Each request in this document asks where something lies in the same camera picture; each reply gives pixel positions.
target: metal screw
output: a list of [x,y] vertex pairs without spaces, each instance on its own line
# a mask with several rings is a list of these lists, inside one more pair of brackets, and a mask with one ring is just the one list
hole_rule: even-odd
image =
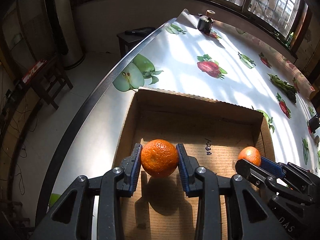
[[120,167],[115,167],[115,168],[112,170],[112,172],[115,173],[115,174],[119,174],[119,173],[122,172],[122,168],[120,168]]
[[239,175],[239,174],[236,174],[236,175],[233,176],[233,179],[234,179],[235,181],[241,181],[241,180],[242,180],[242,176]]
[[207,169],[206,169],[205,167],[198,167],[198,168],[197,168],[197,171],[198,171],[199,173],[205,173],[205,172],[207,171]]
[[79,182],[84,182],[85,181],[85,176],[84,175],[80,175],[80,176],[78,176],[77,180]]

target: table edge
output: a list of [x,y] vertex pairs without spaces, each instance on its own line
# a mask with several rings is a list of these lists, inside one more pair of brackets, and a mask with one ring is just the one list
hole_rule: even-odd
[[161,25],[158,29],[154,30],[139,44],[137,44],[131,51],[129,51],[127,55],[124,56],[117,63],[117,65],[115,65],[112,70],[103,78],[103,80],[97,85],[97,87],[92,91],[92,93],[82,104],[82,106],[72,119],[71,123],[69,124],[68,128],[66,129],[65,133],[63,134],[48,166],[38,198],[35,226],[37,226],[41,222],[42,218],[47,213],[50,195],[52,193],[52,189],[59,174],[62,163],[73,143],[73,140],[75,139],[84,121],[87,119],[94,106],[112,84],[114,79],[133,60],[133,58],[159,33],[161,33],[168,25],[173,23],[175,20],[176,18],[173,18]]

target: blue gripper pad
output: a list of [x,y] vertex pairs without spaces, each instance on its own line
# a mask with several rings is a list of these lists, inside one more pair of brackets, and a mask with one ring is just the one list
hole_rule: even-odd
[[273,161],[261,156],[260,168],[274,175],[277,179],[281,179],[285,176],[282,167],[274,163]]
[[202,182],[195,178],[195,169],[199,163],[195,157],[188,156],[182,143],[176,146],[179,155],[179,174],[183,191],[187,197],[199,197],[202,191]]
[[120,167],[124,169],[124,178],[117,184],[122,196],[131,197],[137,189],[138,178],[141,168],[142,145],[136,143],[130,156],[124,158]]

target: tiled floor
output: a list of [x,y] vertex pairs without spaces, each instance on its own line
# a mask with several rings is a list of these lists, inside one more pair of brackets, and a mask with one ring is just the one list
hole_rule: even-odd
[[[36,129],[28,132],[24,142],[27,157],[23,158],[26,153],[22,150],[18,158],[24,188],[18,175],[14,179],[12,194],[13,200],[22,202],[22,214],[30,218],[31,225],[34,225],[44,176],[65,130],[86,98],[118,61],[118,55],[87,53],[79,66],[67,71],[74,87],[69,90],[65,86],[56,97],[58,110],[44,104],[37,115],[37,125],[36,120],[31,125],[31,130],[35,125]],[[19,167],[16,167],[15,174],[20,172]]]

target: mandarin orange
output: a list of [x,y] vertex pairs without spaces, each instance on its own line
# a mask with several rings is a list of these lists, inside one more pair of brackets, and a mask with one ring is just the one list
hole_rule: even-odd
[[239,156],[238,160],[246,159],[247,161],[253,163],[254,165],[260,166],[261,165],[261,155],[257,148],[248,146],[244,148]]
[[168,141],[156,139],[148,142],[141,151],[141,165],[151,176],[164,178],[178,166],[178,152]]

